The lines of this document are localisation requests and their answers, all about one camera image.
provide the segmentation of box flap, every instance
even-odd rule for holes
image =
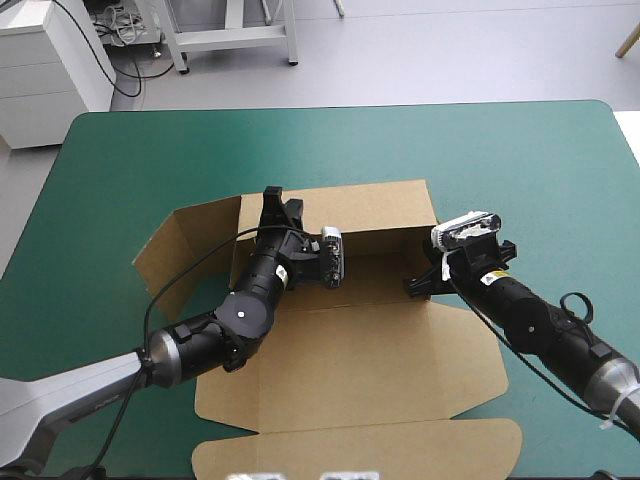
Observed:
[[[432,302],[279,312],[249,364],[257,385],[242,371],[200,376],[196,413],[260,432],[414,422],[451,418],[507,388],[491,332]],[[256,395],[257,418],[229,405],[255,405]]]
[[[302,198],[304,228],[319,234],[325,225],[344,233],[436,225],[424,180],[343,185],[287,190],[282,200]],[[242,195],[238,231],[255,227],[262,211],[262,194]]]
[[[378,471],[382,480],[506,478],[522,433],[506,419],[441,420],[206,442],[193,452],[198,480],[232,473],[283,473],[318,480],[327,471]]]
[[[154,296],[170,279],[238,231],[240,196],[174,210],[153,233],[133,265]],[[204,275],[228,272],[234,242],[174,285],[158,302],[175,319]]]

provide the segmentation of cardboard box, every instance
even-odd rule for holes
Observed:
[[[233,374],[202,375],[196,413],[261,435],[206,442],[193,455],[199,480],[281,472],[378,471],[384,480],[501,479],[517,460],[511,420],[450,420],[506,391],[497,342],[470,312],[411,299],[402,280],[424,271],[422,241],[436,217],[422,180],[289,191],[303,223],[343,232],[346,279],[337,290],[288,291],[260,352]],[[174,211],[134,264],[155,293],[212,245],[258,224],[262,195]],[[165,297],[173,319],[206,275],[231,271],[253,238],[229,245]]]

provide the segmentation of black cable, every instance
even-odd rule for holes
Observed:
[[[252,233],[252,232],[261,232],[261,231],[264,231],[264,230],[290,230],[290,231],[298,232],[298,233],[301,233],[301,234],[306,235],[308,237],[311,237],[310,233],[305,232],[304,230],[301,230],[299,228],[288,227],[286,225],[266,225],[266,226],[263,226],[263,227],[248,228],[246,230],[238,232],[235,235],[230,236],[226,240],[218,243],[215,247],[211,248],[211,250],[206,252],[204,255],[202,255],[200,258],[198,258],[196,261],[194,261],[191,265],[189,265],[187,268],[185,268],[184,270],[179,272],[171,280],[169,280],[166,284],[164,284],[164,286],[158,291],[158,293],[156,293],[156,295],[151,299],[151,301],[147,305],[147,309],[146,309],[146,311],[144,313],[144,326],[143,326],[143,335],[144,335],[143,353],[144,353],[146,359],[149,359],[149,351],[150,351],[149,350],[149,340],[150,340],[149,339],[149,320],[151,318],[151,310],[153,309],[155,304],[158,302],[158,300],[160,300],[160,298],[165,293],[167,293],[167,291],[173,285],[175,285],[176,282],[178,282],[181,278],[183,278],[188,273],[192,272],[202,262],[204,262],[207,258],[209,258],[211,255],[215,254],[220,249],[224,248],[225,246],[227,246],[228,244],[230,244],[234,240],[237,240],[238,238],[242,237],[243,235],[246,235],[246,234]]]
[[[171,69],[172,69],[172,68],[173,68],[173,62],[171,63],[171,65],[169,65],[169,66],[167,67],[167,69],[166,69],[166,70],[163,70],[163,71],[162,71],[162,72],[160,72],[160,73],[155,73],[155,74],[153,74],[153,75],[143,75],[143,76],[139,76],[139,75],[131,75],[130,73],[123,72],[122,70],[120,70],[120,69],[118,69],[118,68],[116,68],[116,67],[113,67],[113,69],[114,69],[116,72],[118,72],[118,73],[120,73],[120,74],[124,75],[125,77],[130,77],[130,78],[139,78],[139,79],[141,79],[141,80],[149,80],[149,79],[152,79],[152,78],[160,78],[160,77],[162,77],[162,76],[166,75],[167,73],[169,73],[169,72],[171,71]]]
[[[93,22],[93,26],[96,27],[96,28],[102,29],[101,31],[98,32],[98,36],[100,36],[100,37],[104,37],[105,35],[111,35],[111,34],[114,34],[114,33],[118,33],[113,28],[110,28],[109,26],[104,25],[103,23]],[[131,61],[134,64],[136,63],[135,58],[133,58],[133,56],[131,56]],[[125,72],[123,70],[120,70],[115,65],[112,65],[111,67],[116,72],[124,75],[125,77],[135,78],[135,79],[138,79],[138,80],[150,80],[150,79],[153,79],[153,78],[160,78],[160,77],[166,75],[167,73],[169,73],[171,71],[173,66],[174,66],[174,64],[172,62],[171,65],[169,65],[165,70],[163,70],[160,73],[154,73],[153,75],[140,75],[140,74],[132,75],[132,74],[127,73],[127,72]]]
[[[98,67],[100,68],[100,71],[102,71],[103,75],[105,76],[105,78],[109,81],[109,83],[113,86],[113,88],[120,93],[121,95],[124,95],[125,97],[129,97],[129,98],[135,98],[140,96],[140,94],[142,93],[142,79],[138,79],[138,91],[136,93],[127,93],[124,90],[122,90],[120,87],[118,87],[116,85],[116,83],[111,80],[111,78],[109,77],[109,75],[107,74],[107,71],[104,69],[104,67],[102,66],[102,62],[100,62],[100,59],[98,58],[98,54],[96,53],[96,51],[93,49],[93,45],[91,45],[91,42],[89,41],[89,39],[87,38],[87,35],[84,33],[84,30],[82,30],[82,27],[80,26],[80,24],[78,23],[78,21],[76,20],[76,18],[71,14],[71,12],[67,9],[67,7],[65,7],[64,5],[62,5],[62,3],[60,3],[59,0],[51,0],[53,3],[55,3],[57,6],[59,6],[66,14],[67,16],[71,19],[71,21],[75,24],[75,26],[78,28],[78,30],[80,31],[80,33],[82,34],[82,38],[84,38],[84,41],[87,43],[87,45],[89,46],[89,49],[91,50],[91,53],[93,54],[93,58],[95,58],[96,63],[98,64]]]
[[[144,369],[140,368],[134,375],[133,380],[131,380],[131,384],[127,389],[127,393],[122,399],[122,404],[120,405],[118,414],[116,415],[116,418],[113,420],[113,424],[111,425],[111,430],[109,430],[109,434],[107,435],[107,438],[105,439],[104,443],[102,444],[102,447],[100,448],[100,452],[98,452],[98,455],[96,456],[95,460],[91,463],[91,465],[89,465],[89,467],[85,469],[85,471],[80,476],[79,480],[87,480],[91,476],[91,474],[95,471],[95,469],[98,468],[98,466],[100,465],[100,462],[102,462],[102,459],[107,454],[107,451],[111,446],[111,442],[113,441],[113,437],[115,437],[116,432],[118,431],[118,427],[122,422],[122,418],[124,417],[124,414],[127,411],[127,407],[129,406],[129,400],[131,400],[131,396],[133,395],[133,392],[135,392],[143,372],[144,372]]]
[[[455,284],[453,279],[450,279],[449,283],[451,284],[453,289],[456,291],[458,296],[464,301],[464,303],[467,304],[467,306],[471,309],[471,311],[478,316],[478,318],[482,321],[482,323],[484,323],[486,325],[486,327],[489,330],[491,330],[491,332],[496,336],[496,338],[500,341],[500,343],[502,343],[505,347],[507,347],[511,351],[511,353],[513,353],[522,363],[524,363],[543,382],[545,382],[547,385],[549,385],[556,393],[558,393],[562,398],[564,398],[566,401],[571,403],[574,407],[579,408],[583,412],[588,413],[589,415],[592,415],[592,416],[594,416],[596,418],[599,418],[600,420],[608,420],[609,419],[609,417],[607,417],[606,415],[603,415],[602,413],[599,413],[599,412],[596,412],[595,410],[592,410],[591,408],[587,407],[586,405],[583,405],[582,403],[580,403],[579,401],[577,401],[576,399],[571,397],[571,395],[566,393],[553,380],[551,380],[540,369],[538,369],[529,360],[527,360],[524,357],[524,355],[522,355],[515,348],[513,348],[513,346],[509,342],[509,340],[507,340],[504,336],[502,336],[502,334],[493,326],[493,324],[489,320],[487,320],[487,318],[484,316],[484,314],[475,305],[473,305],[467,299],[467,297],[465,297],[465,295],[460,291],[460,289]],[[622,430],[627,432],[629,435],[631,435],[633,438],[635,438],[638,442],[640,442],[640,437],[638,435],[636,435],[627,425],[625,425],[624,423],[622,423],[622,422],[620,422],[618,420],[613,420],[613,424],[616,427],[621,428]]]

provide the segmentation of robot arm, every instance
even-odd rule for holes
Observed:
[[[458,293],[502,328],[511,348],[542,363],[598,414],[613,412],[640,435],[638,367],[591,332],[593,307],[580,293],[552,305],[505,270],[516,246],[498,243],[495,214],[470,212],[431,232],[425,251],[434,267],[407,282],[410,295]],[[565,305],[576,295],[587,306],[584,319]]]
[[[340,231],[320,241],[302,231],[302,201],[268,187],[248,266],[215,310],[155,331],[150,351],[132,352],[33,382],[0,379],[0,472],[44,468],[57,434],[131,389],[171,387],[222,366],[234,371],[259,349],[286,289],[337,288],[344,277]]]

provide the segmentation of table surface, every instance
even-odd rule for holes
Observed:
[[[412,178],[427,179],[441,219],[498,212],[502,238],[519,247],[514,275],[550,301],[586,292],[596,333],[640,359],[640,169],[605,104],[127,112],[83,115],[68,134],[0,281],[0,376],[33,379],[137,346],[148,297],[131,261],[176,207],[268,184]],[[224,284],[213,279],[191,308],[210,308]],[[630,437],[600,431],[503,356],[508,392],[461,417],[521,425],[514,476],[638,473]],[[196,417],[194,387],[134,398],[110,474],[188,475],[199,442],[239,433]],[[63,432],[48,473],[88,463],[114,413]]]

